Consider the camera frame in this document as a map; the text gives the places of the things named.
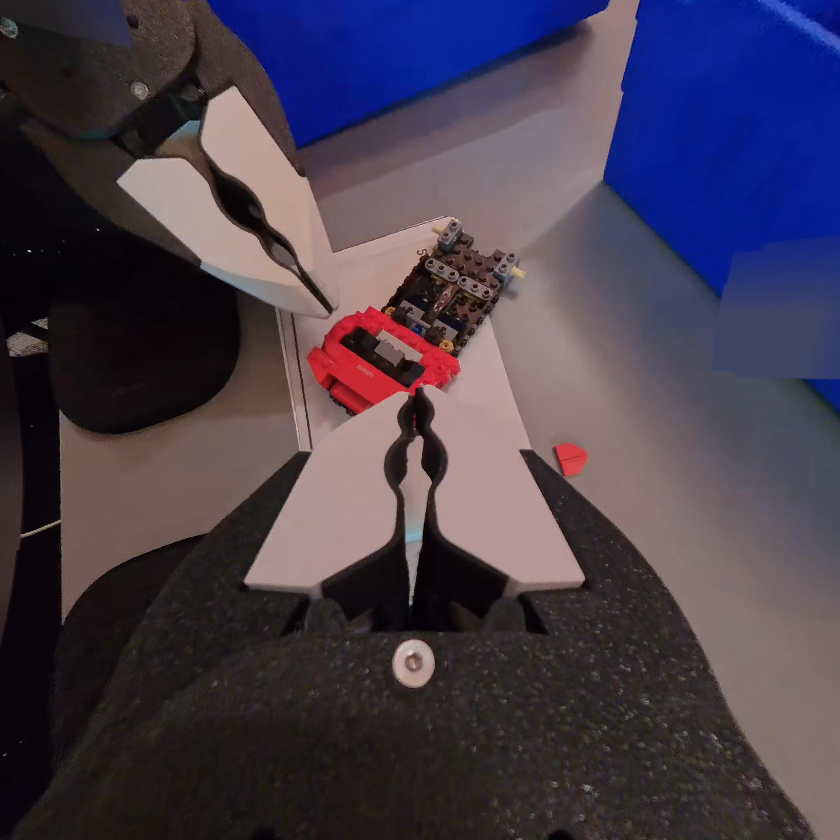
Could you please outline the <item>black quilted pad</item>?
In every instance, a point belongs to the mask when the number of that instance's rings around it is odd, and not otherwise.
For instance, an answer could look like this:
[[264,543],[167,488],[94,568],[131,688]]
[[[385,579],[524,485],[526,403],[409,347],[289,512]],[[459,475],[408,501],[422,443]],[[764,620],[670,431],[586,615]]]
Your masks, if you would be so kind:
[[126,560],[80,595],[59,631],[49,704],[49,773],[88,728],[119,657],[177,566],[203,535]]
[[49,310],[49,380],[59,411],[96,434],[187,414],[224,389],[238,362],[237,296],[215,281],[64,296]]

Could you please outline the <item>lego instruction booklet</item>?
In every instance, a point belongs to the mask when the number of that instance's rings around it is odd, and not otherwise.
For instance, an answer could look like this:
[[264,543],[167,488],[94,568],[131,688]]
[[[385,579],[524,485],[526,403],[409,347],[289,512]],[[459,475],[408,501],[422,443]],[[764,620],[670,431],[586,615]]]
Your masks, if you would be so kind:
[[[343,408],[315,382],[306,357],[342,317],[381,308],[419,259],[419,251],[432,249],[437,230],[451,217],[436,217],[397,233],[334,255],[339,270],[339,309],[325,320],[277,310],[276,317],[287,371],[299,449],[309,452],[338,426],[348,422]],[[509,426],[520,449],[531,444],[508,379],[491,323],[484,322],[458,357],[461,372],[447,392],[477,406],[485,415]]]

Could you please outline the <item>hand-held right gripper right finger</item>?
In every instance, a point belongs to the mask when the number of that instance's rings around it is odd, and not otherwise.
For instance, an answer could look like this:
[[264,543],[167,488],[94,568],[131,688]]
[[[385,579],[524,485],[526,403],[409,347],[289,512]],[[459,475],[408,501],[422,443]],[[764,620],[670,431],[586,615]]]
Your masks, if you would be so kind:
[[515,425],[430,386],[416,392],[414,411],[430,479],[415,599],[492,605],[581,587],[585,574]]

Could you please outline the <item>red and black lego car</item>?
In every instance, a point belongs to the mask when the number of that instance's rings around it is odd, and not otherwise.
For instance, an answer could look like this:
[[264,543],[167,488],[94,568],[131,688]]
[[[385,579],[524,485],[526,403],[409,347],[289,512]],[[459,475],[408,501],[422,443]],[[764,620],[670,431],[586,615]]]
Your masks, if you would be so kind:
[[314,381],[351,416],[396,393],[452,382],[459,356],[524,277],[519,252],[480,252],[457,218],[434,232],[434,247],[418,252],[382,308],[344,316],[308,353]]

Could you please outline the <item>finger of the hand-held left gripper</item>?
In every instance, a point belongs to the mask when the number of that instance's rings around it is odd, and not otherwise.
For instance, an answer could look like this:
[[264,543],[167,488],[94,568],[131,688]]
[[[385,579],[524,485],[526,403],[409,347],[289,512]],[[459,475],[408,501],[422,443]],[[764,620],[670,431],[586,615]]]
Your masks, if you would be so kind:
[[236,87],[207,103],[198,141],[223,212],[256,236],[287,283],[276,307],[335,312],[335,260],[311,185]]
[[192,162],[142,159],[118,184],[191,250],[211,277],[274,308],[316,319],[332,313],[324,293],[305,283],[302,268],[277,261],[264,237],[226,215],[211,183]]

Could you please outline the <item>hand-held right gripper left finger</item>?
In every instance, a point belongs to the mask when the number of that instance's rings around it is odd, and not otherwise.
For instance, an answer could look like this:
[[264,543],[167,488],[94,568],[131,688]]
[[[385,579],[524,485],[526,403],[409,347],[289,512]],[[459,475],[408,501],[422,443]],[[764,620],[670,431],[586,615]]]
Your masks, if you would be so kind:
[[250,590],[378,607],[410,592],[400,485],[413,398],[388,397],[336,427],[311,452],[256,559]]

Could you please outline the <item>blue plastic bin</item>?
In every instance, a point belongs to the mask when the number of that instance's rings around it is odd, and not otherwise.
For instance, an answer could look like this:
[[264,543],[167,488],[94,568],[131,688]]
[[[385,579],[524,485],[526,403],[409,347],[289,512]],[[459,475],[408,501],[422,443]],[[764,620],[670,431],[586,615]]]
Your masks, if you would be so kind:
[[718,296],[838,258],[838,2],[640,2],[604,181]]
[[302,147],[531,47],[607,1],[211,1]]

